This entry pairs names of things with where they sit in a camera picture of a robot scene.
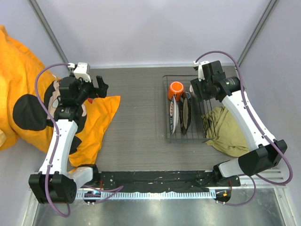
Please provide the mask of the green rimmed white plate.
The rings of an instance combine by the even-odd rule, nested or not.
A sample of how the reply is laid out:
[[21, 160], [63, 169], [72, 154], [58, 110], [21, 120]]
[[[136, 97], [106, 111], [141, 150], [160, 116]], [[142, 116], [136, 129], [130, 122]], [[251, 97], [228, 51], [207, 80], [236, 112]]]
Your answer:
[[169, 129], [174, 134], [179, 120], [179, 108], [175, 96], [172, 96], [169, 106]]

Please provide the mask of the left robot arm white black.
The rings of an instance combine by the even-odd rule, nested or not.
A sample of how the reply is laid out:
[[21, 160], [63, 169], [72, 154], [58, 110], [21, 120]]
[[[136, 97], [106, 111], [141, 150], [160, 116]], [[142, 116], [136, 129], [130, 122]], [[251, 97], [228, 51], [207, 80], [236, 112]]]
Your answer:
[[37, 174], [29, 177], [29, 186], [39, 203], [73, 203], [77, 190], [85, 184], [99, 185], [100, 173], [94, 164], [82, 164], [74, 172], [67, 172], [71, 144], [78, 130], [82, 104], [88, 98], [105, 98], [108, 85], [102, 76], [96, 78], [98, 87], [90, 81], [74, 76], [58, 83], [59, 96], [54, 111], [54, 132], [47, 156]]

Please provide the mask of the square floral plate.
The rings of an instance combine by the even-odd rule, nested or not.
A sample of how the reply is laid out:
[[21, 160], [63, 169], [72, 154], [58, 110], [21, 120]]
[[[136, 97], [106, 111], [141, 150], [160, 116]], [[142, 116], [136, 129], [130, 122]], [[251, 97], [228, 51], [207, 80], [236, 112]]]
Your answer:
[[216, 137], [216, 131], [211, 101], [203, 100], [199, 102], [199, 107], [201, 112], [204, 137], [208, 140], [214, 139]]

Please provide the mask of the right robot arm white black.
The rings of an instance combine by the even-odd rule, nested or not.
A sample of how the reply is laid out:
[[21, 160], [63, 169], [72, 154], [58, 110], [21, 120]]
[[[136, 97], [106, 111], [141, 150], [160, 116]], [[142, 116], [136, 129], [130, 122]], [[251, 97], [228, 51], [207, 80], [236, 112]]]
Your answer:
[[232, 114], [240, 127], [249, 152], [214, 166], [213, 182], [225, 185], [230, 177], [253, 176], [277, 166], [287, 150], [284, 140], [277, 140], [259, 119], [243, 91], [238, 77], [226, 77], [220, 61], [193, 62], [198, 78], [191, 80], [198, 101], [215, 98]]

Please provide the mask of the brown rimmed round plate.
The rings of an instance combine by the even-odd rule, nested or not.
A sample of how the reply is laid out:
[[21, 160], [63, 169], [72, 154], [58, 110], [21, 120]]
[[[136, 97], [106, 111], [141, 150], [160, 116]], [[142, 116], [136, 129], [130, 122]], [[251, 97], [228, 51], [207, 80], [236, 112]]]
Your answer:
[[182, 94], [179, 102], [179, 116], [181, 134], [186, 135], [191, 123], [191, 103], [185, 94]]

